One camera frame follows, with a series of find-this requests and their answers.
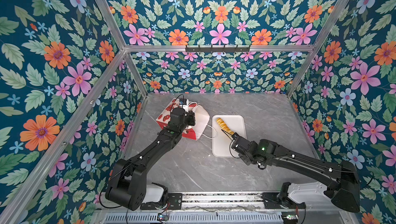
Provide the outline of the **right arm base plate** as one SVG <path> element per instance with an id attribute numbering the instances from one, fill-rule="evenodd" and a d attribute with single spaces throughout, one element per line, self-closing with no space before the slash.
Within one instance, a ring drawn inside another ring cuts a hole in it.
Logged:
<path id="1" fill-rule="evenodd" d="M 283 209 L 306 209 L 305 203 L 296 203 L 287 192 L 263 192 L 261 198 L 265 205 Z"/>

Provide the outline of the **long fake bread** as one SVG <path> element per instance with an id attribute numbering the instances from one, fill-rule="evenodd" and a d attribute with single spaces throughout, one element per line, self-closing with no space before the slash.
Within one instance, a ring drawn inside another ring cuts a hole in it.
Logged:
<path id="1" fill-rule="evenodd" d="M 222 118 L 217 118 L 216 119 L 217 124 L 220 126 L 221 130 L 231 130 L 228 125 L 225 123 L 225 121 Z"/>

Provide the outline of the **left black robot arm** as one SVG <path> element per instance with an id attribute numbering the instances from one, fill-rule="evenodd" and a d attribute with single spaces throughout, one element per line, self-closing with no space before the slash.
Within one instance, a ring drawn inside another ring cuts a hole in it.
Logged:
<path id="1" fill-rule="evenodd" d="M 105 198 L 129 210 L 138 209 L 145 199 L 150 169 L 179 143 L 186 128 L 195 124 L 193 111 L 175 108 L 170 114 L 170 121 L 152 144 L 136 156 L 115 163 Z"/>

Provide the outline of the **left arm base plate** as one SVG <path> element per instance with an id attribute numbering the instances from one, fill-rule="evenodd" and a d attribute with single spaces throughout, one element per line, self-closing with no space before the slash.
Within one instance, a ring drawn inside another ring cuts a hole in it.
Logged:
<path id="1" fill-rule="evenodd" d="M 182 193 L 168 193 L 160 202 L 143 203 L 140 206 L 141 210 L 181 210 L 183 202 Z"/>

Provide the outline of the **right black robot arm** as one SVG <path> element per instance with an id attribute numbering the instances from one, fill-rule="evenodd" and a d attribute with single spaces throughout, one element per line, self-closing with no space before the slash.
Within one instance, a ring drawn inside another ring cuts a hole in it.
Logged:
<path id="1" fill-rule="evenodd" d="M 351 213 L 360 211 L 361 186 L 357 168 L 353 163 L 321 161 L 267 139 L 261 139 L 257 143 L 234 131 L 222 132 L 231 138 L 231 149 L 238 153 L 246 165 L 257 165 L 260 170 L 267 166 L 276 166 L 305 175 L 326 186 L 324 195 L 334 206 Z"/>

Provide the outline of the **red white paper bag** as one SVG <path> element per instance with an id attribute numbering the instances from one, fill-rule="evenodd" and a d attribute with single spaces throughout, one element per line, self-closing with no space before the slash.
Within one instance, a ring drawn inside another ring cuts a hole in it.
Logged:
<path id="1" fill-rule="evenodd" d="M 218 136 L 215 128 L 208 124 L 209 118 L 208 112 L 201 104 L 190 102 L 185 98 L 173 98 L 155 121 L 160 128 L 181 123 L 182 127 L 185 127 L 182 137 L 196 141 L 201 136 L 206 138 Z"/>

